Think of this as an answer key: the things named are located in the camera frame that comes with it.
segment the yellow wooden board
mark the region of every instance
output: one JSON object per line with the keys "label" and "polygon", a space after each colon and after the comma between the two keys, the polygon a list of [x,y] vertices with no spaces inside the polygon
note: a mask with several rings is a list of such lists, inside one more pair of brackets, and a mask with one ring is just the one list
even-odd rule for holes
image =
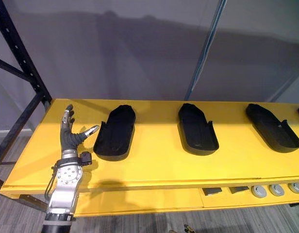
{"label": "yellow wooden board", "polygon": [[282,184],[285,195],[257,198],[250,190],[232,194],[228,188],[211,196],[202,189],[158,189],[81,193],[75,216],[108,216],[174,211],[213,210],[299,202],[299,194]]}
{"label": "yellow wooden board", "polygon": [[196,188],[92,192],[80,194],[75,216],[154,213],[202,207]]}
{"label": "yellow wooden board", "polygon": [[[241,183],[280,183],[299,180],[299,149],[271,150],[245,115],[245,102],[193,102],[212,120],[219,149],[207,156],[183,150],[178,132],[178,111],[183,101],[54,100],[17,161],[2,191],[41,193],[51,178],[51,166],[60,159],[59,130],[63,111],[74,105],[73,132],[106,121],[121,104],[136,113],[129,156],[109,162],[93,153],[97,133],[78,151],[89,151],[93,164],[84,167],[81,191],[166,187],[227,186]],[[299,137],[298,104],[260,103],[279,120],[287,119]]]}

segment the yellow shelf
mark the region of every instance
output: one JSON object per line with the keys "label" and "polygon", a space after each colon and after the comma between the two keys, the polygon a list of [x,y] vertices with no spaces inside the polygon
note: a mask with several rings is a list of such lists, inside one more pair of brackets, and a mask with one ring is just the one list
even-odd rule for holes
{"label": "yellow shelf", "polygon": [[[299,181],[299,149],[271,150],[245,115],[246,102],[194,102],[212,120],[219,149],[208,156],[187,153],[178,133],[183,101],[54,100],[38,125],[1,192],[43,193],[51,166],[60,159],[59,130],[63,110],[74,105],[75,133],[106,121],[120,104],[136,113],[133,142],[127,159],[110,162],[93,153],[97,133],[78,151],[89,151],[93,164],[84,167],[81,192],[241,186]],[[296,104],[260,103],[279,120],[287,119],[299,137]]]}
{"label": "yellow shelf", "polygon": [[265,198],[255,197],[250,190],[232,194],[229,188],[205,196],[200,188],[129,190],[81,193],[75,216],[107,216],[158,212],[229,209],[299,202],[299,194],[282,184],[285,195],[276,197],[267,186]]}

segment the round metal disc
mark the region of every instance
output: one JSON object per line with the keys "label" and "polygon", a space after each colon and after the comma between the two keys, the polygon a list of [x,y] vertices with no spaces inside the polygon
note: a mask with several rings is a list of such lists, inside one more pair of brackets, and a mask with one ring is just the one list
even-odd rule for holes
{"label": "round metal disc", "polygon": [[292,190],[292,192],[299,193],[299,183],[289,183],[288,186]]}
{"label": "round metal disc", "polygon": [[284,189],[281,187],[280,184],[272,184],[269,186],[269,190],[270,192],[279,197],[279,196],[283,196],[284,195]]}
{"label": "round metal disc", "polygon": [[252,186],[251,191],[253,195],[258,198],[264,198],[267,196],[266,190],[260,185]]}

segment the black plastic tray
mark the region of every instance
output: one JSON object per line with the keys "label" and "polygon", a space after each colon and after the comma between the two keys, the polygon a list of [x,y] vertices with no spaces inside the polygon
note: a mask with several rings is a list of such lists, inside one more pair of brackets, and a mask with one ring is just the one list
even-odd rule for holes
{"label": "black plastic tray", "polygon": [[257,132],[273,150],[287,153],[299,148],[299,138],[286,120],[280,122],[271,111],[258,104],[250,103],[246,113]]}
{"label": "black plastic tray", "polygon": [[111,111],[107,122],[102,122],[93,147],[97,156],[108,161],[125,159],[133,138],[134,122],[135,113],[129,105],[121,105]]}
{"label": "black plastic tray", "polygon": [[196,155],[215,152],[219,145],[212,121],[193,104],[185,103],[179,111],[179,133],[184,150]]}

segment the lower shelf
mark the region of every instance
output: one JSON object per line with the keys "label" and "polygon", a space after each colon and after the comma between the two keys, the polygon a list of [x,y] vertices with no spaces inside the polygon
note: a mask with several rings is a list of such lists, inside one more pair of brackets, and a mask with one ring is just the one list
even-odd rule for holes
{"label": "lower shelf", "polygon": [[265,198],[255,197],[250,190],[232,194],[229,188],[206,196],[202,189],[129,190],[81,193],[75,216],[107,216],[158,212],[212,210],[266,206],[299,202],[299,194],[282,184],[285,194],[276,197],[267,186]]}

